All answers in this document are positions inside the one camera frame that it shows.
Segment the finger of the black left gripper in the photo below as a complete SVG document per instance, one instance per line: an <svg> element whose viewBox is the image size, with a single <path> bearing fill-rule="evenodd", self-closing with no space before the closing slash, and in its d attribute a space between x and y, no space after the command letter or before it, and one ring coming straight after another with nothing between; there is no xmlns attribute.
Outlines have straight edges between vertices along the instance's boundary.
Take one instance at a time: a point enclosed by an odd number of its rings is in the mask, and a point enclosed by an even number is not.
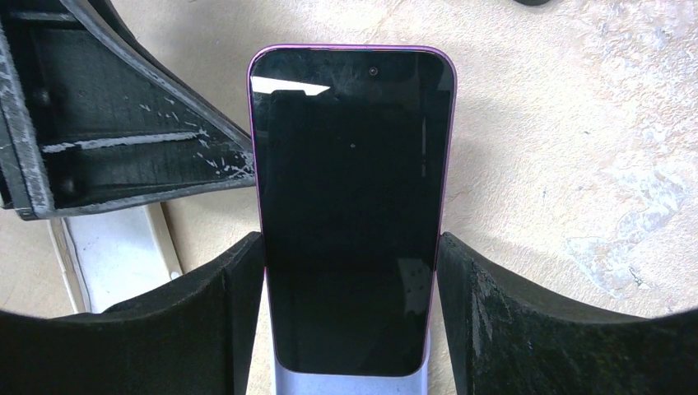
<svg viewBox="0 0 698 395"><path fill-rule="evenodd" d="M26 221L255 183L249 134L109 1L1 4L1 206Z"/></svg>

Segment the purple-edged phone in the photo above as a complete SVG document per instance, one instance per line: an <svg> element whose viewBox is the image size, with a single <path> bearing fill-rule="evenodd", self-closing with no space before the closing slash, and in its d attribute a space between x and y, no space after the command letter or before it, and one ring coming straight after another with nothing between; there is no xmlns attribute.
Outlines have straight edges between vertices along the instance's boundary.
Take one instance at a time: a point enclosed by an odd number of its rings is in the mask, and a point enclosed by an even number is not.
<svg viewBox="0 0 698 395"><path fill-rule="evenodd" d="M402 377L426 338L456 96L425 46L280 44L249 65L275 355Z"/></svg>

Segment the beige phone case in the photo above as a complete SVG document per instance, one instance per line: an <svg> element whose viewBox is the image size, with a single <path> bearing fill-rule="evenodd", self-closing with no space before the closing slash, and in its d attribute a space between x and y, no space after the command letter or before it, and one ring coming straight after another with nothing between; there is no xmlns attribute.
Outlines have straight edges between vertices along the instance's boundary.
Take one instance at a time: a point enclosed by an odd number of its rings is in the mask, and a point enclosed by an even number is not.
<svg viewBox="0 0 698 395"><path fill-rule="evenodd" d="M74 313L102 313L183 275L160 203L52 218L49 235Z"/></svg>

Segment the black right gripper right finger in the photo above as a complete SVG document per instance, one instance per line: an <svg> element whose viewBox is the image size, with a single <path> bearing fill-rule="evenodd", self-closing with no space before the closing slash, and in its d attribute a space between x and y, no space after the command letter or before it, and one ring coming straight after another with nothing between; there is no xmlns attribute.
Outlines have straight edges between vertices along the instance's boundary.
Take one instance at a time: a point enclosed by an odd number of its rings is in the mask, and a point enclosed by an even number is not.
<svg viewBox="0 0 698 395"><path fill-rule="evenodd" d="M557 294L440 236L437 281L460 394L694 394L697 313L640 318Z"/></svg>

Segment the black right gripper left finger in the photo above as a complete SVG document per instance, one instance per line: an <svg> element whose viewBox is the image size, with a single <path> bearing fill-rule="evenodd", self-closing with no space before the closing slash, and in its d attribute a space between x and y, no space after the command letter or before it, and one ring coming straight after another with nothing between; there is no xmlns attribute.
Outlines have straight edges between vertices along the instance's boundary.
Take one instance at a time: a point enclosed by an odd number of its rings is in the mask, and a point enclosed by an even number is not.
<svg viewBox="0 0 698 395"><path fill-rule="evenodd" d="M1 314L4 394L243 394L263 288L261 235L100 314Z"/></svg>

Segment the lilac phone case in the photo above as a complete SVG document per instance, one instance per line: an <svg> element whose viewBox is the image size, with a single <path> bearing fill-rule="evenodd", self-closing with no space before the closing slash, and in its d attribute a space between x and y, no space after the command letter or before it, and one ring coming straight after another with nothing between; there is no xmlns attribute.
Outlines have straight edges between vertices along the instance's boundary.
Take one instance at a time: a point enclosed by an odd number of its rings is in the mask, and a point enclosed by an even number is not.
<svg viewBox="0 0 698 395"><path fill-rule="evenodd" d="M433 273L267 270L275 394L425 394Z"/></svg>

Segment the black phone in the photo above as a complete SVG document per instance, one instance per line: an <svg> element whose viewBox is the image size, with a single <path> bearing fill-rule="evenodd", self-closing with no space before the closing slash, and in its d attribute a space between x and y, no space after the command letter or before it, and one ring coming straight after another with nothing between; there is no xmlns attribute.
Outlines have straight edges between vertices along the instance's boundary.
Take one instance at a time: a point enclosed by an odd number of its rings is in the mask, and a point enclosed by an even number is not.
<svg viewBox="0 0 698 395"><path fill-rule="evenodd" d="M549 3L551 0L514 0L515 2L527 7L540 7Z"/></svg>

